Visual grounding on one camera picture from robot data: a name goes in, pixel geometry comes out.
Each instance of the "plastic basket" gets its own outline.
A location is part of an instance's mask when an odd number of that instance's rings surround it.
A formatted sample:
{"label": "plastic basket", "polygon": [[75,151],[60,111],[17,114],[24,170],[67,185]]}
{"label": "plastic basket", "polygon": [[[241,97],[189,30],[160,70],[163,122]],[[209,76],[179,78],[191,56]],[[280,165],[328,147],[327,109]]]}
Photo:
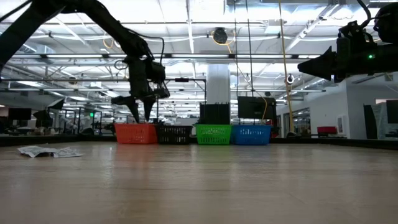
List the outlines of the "plastic basket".
{"label": "plastic basket", "polygon": [[198,144],[227,145],[231,139],[232,125],[198,124]]}
{"label": "plastic basket", "polygon": [[189,144],[192,126],[156,126],[159,144]]}
{"label": "plastic basket", "polygon": [[265,146],[269,144],[271,129],[271,125],[234,125],[232,142],[245,146]]}
{"label": "plastic basket", "polygon": [[155,144],[157,143],[153,124],[115,124],[116,139],[120,144]]}

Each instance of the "crumpled paper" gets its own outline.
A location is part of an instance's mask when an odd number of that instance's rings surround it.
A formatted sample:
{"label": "crumpled paper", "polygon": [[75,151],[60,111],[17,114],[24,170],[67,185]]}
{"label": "crumpled paper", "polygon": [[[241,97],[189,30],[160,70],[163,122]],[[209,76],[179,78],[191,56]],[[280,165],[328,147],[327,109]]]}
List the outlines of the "crumpled paper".
{"label": "crumpled paper", "polygon": [[68,158],[68,157],[78,157],[83,154],[78,153],[77,149],[70,149],[69,147],[63,149],[46,148],[39,146],[26,146],[18,148],[21,154],[28,155],[31,158],[35,158],[41,153],[51,153],[54,158]]}

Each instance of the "blue basket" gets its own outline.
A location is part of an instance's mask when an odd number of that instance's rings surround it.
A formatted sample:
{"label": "blue basket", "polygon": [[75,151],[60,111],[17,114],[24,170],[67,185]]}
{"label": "blue basket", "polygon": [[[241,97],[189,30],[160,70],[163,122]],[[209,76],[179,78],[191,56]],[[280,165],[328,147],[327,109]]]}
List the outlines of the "blue basket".
{"label": "blue basket", "polygon": [[271,125],[234,125],[232,143],[245,146],[268,145],[271,129]]}

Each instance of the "table surface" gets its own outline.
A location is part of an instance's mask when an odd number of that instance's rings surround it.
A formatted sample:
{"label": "table surface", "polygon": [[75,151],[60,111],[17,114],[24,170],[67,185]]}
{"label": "table surface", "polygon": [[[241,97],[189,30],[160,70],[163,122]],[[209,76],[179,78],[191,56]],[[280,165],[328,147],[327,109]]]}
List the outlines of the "table surface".
{"label": "table surface", "polygon": [[117,145],[82,157],[0,148],[0,223],[378,223],[398,220],[398,152],[318,144]]}

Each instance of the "green basket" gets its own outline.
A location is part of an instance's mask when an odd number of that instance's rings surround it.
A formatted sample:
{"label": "green basket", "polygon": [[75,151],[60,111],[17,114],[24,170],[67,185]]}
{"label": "green basket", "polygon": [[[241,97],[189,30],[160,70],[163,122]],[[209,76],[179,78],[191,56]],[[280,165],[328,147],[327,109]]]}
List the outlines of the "green basket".
{"label": "green basket", "polygon": [[228,145],[232,125],[197,124],[197,138],[200,145]]}

